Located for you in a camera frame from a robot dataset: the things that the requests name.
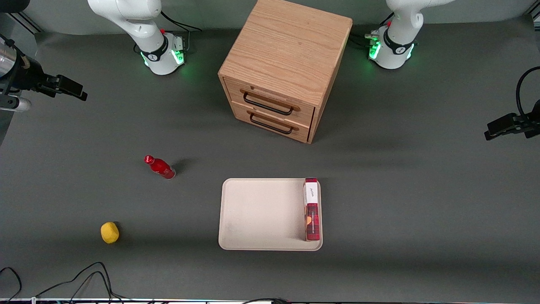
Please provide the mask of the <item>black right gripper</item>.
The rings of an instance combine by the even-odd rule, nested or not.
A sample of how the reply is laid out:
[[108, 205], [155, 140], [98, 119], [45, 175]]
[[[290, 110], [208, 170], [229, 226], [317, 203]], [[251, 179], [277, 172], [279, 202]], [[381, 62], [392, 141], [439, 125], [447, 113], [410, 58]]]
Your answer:
[[[18, 51], [2, 51], [2, 91], [33, 90], [43, 79], [43, 69], [37, 61]], [[83, 92], [83, 85], [64, 75], [48, 76], [44, 87], [40, 87], [40, 93], [51, 98], [64, 94], [81, 101], [88, 97]]]

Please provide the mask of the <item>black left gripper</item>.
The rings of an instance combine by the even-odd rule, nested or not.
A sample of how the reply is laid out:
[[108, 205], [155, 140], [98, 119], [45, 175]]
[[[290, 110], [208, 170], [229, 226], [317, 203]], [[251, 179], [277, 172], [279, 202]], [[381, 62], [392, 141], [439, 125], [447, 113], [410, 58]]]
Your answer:
[[532, 129], [525, 132], [525, 124], [521, 115], [509, 113], [487, 124], [488, 130], [484, 133], [487, 141], [511, 133], [524, 133], [527, 139], [540, 134], [540, 100], [537, 100], [532, 111], [527, 114], [532, 122]]

